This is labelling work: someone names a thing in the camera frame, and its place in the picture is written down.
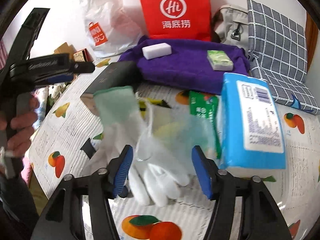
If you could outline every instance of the metal screw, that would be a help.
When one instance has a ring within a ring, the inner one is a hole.
[[[252,177],[252,180],[253,180],[254,182],[258,182],[258,183],[261,181],[260,177],[258,177],[258,176],[253,176],[253,177]]]
[[[64,180],[71,180],[73,178],[72,174],[67,174],[66,176],[63,177]]]
[[[102,174],[106,174],[106,173],[107,173],[107,169],[106,168],[98,169],[98,174],[102,175]]]
[[[228,172],[226,170],[223,170],[223,169],[218,170],[218,173],[220,175],[227,175],[228,174]]]

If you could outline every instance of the barcode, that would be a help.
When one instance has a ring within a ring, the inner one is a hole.
[[[260,102],[264,102],[268,104],[271,103],[269,93],[267,90],[256,87],[256,92],[257,92],[258,100]]]

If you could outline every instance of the white plastic bag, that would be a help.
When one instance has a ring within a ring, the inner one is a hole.
[[[97,58],[117,55],[137,45],[142,32],[124,12],[122,0],[80,0],[80,6]]]

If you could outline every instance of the hi logo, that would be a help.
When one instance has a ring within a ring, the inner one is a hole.
[[[187,11],[187,4],[184,0],[162,0],[160,3],[160,11],[168,18],[180,18]]]

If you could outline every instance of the small green tissue pack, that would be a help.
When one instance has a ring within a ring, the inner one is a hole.
[[[208,50],[207,56],[213,70],[232,71],[233,62],[222,50]]]

